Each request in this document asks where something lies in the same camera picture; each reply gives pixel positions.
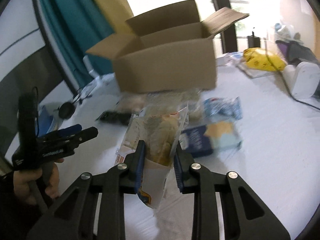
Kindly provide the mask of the clear bread snack bag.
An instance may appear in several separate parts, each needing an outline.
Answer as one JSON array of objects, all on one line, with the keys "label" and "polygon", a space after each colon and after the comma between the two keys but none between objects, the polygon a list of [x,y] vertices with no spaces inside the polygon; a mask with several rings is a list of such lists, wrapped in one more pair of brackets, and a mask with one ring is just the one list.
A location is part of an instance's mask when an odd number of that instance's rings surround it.
[{"label": "clear bread snack bag", "polygon": [[115,164],[123,163],[127,155],[135,152],[139,140],[146,143],[137,194],[150,208],[157,209],[163,198],[179,136],[188,124],[188,112],[187,102],[148,105],[139,116],[131,118],[117,150]]}]

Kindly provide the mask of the black round disc device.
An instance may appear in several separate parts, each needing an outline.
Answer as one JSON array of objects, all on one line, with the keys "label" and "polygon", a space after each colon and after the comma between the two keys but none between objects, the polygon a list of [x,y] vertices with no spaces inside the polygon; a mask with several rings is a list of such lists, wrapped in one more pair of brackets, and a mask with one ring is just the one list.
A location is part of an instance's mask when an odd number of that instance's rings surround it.
[{"label": "black round disc device", "polygon": [[58,108],[58,116],[63,120],[71,118],[74,112],[75,106],[71,102],[65,102]]}]

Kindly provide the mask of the black green snack packet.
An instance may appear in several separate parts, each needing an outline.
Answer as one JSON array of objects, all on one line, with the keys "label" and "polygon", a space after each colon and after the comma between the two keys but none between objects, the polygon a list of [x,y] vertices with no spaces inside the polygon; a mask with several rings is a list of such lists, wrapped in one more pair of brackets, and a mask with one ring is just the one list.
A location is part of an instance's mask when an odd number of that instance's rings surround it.
[{"label": "black green snack packet", "polygon": [[131,113],[119,113],[116,111],[104,111],[98,118],[97,121],[105,122],[108,124],[119,124],[127,126],[130,122]]}]

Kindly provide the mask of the blue yellow snack box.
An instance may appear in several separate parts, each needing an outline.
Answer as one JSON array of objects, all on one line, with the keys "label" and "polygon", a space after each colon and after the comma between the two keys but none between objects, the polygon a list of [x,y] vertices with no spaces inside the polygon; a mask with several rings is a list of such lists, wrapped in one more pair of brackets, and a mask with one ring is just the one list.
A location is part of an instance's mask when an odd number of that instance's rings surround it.
[{"label": "blue yellow snack box", "polygon": [[185,129],[179,138],[182,150],[190,153],[193,158],[205,157],[214,152],[240,148],[242,139],[230,121]]}]

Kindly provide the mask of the teal curtain left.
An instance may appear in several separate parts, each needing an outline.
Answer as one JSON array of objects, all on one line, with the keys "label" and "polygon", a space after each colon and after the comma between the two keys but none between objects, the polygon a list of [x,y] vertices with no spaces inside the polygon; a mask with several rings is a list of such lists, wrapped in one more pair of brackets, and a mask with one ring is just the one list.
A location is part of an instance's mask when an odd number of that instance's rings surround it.
[{"label": "teal curtain left", "polygon": [[85,67],[86,51],[114,29],[93,0],[39,0],[53,38],[80,88],[93,78]]}]

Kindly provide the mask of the blue white snack packet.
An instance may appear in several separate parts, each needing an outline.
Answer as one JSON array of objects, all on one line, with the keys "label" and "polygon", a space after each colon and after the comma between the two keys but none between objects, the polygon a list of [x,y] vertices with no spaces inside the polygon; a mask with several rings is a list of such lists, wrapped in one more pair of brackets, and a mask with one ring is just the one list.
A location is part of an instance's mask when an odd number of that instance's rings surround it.
[{"label": "blue white snack packet", "polygon": [[239,97],[233,99],[208,98],[203,102],[203,109],[207,117],[220,115],[234,120],[241,120],[243,118]]}]

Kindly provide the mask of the clear plastic biscuit tray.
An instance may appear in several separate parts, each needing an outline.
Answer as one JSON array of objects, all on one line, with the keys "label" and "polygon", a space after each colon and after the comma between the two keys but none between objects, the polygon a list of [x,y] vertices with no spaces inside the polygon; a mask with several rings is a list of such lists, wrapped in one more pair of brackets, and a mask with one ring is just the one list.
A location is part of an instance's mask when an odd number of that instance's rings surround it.
[{"label": "clear plastic biscuit tray", "polygon": [[184,107],[188,108],[189,119],[200,120],[203,117],[201,90],[175,90],[149,94],[122,94],[116,105],[119,113],[131,113],[141,116],[174,114]]}]

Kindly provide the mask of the brown cardboard box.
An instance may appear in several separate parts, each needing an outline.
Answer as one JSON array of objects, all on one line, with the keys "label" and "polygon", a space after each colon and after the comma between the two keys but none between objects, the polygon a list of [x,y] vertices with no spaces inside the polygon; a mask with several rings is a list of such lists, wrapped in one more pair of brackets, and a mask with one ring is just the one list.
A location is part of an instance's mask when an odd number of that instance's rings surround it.
[{"label": "brown cardboard box", "polygon": [[[231,9],[234,24],[249,16]],[[126,20],[132,34],[112,34],[86,52],[112,62],[122,92],[211,90],[216,87],[217,11],[201,20],[194,0],[172,3]]]}]

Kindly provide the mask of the white charger stand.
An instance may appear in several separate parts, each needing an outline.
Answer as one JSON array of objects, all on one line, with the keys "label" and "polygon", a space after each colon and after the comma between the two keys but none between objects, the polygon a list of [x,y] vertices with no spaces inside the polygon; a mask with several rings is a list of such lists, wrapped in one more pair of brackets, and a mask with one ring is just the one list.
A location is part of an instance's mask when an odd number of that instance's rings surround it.
[{"label": "white charger stand", "polygon": [[311,62],[288,64],[282,71],[291,95],[296,99],[308,99],[319,84],[319,66]]}]

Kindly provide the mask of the yellow curtain left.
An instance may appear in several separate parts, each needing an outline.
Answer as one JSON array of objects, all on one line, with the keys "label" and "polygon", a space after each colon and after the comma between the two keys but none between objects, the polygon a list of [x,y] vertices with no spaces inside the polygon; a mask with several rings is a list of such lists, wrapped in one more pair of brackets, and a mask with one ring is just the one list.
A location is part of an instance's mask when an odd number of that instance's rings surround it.
[{"label": "yellow curtain left", "polygon": [[116,33],[133,33],[130,26],[126,23],[126,20],[133,17],[133,12],[127,0],[94,1]]}]

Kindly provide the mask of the yellow plastic bag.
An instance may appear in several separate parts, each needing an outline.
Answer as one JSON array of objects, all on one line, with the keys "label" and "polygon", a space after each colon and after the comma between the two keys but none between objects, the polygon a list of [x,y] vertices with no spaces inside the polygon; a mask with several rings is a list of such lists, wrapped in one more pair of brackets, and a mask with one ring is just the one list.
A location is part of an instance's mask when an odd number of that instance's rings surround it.
[{"label": "yellow plastic bag", "polygon": [[245,64],[250,69],[267,72],[283,71],[286,63],[276,54],[261,48],[248,48],[243,51]]}]

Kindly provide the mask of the purple black pouch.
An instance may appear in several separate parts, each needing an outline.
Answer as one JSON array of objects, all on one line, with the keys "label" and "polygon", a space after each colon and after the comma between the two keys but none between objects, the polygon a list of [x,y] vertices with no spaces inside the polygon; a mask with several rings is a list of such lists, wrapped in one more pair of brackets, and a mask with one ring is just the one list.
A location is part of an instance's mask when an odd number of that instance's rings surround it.
[{"label": "purple black pouch", "polygon": [[276,45],[281,53],[285,56],[285,60],[289,64],[296,64],[299,61],[311,62],[319,66],[315,54],[308,47],[300,45],[296,41],[285,42],[276,40]]}]

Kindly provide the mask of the black power adapter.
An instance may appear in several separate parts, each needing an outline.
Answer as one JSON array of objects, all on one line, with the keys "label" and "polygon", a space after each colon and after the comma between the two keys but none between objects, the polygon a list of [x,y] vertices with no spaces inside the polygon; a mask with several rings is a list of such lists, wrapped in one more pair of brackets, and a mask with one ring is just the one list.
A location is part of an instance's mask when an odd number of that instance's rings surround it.
[{"label": "black power adapter", "polygon": [[252,31],[251,35],[247,36],[248,48],[260,48],[261,41],[260,37],[255,36],[254,31]]}]

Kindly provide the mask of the black window frame post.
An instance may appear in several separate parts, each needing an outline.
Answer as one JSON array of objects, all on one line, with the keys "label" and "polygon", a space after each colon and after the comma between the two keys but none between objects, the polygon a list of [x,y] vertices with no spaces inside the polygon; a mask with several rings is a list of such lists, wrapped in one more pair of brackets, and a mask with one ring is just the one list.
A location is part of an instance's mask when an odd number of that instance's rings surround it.
[{"label": "black window frame post", "polygon": [[235,14],[231,11],[231,4],[229,0],[212,0],[215,10],[217,11],[217,19],[221,26],[217,29],[221,34],[222,51],[224,53],[231,53],[238,50],[238,43],[236,38],[236,31],[234,22]]}]

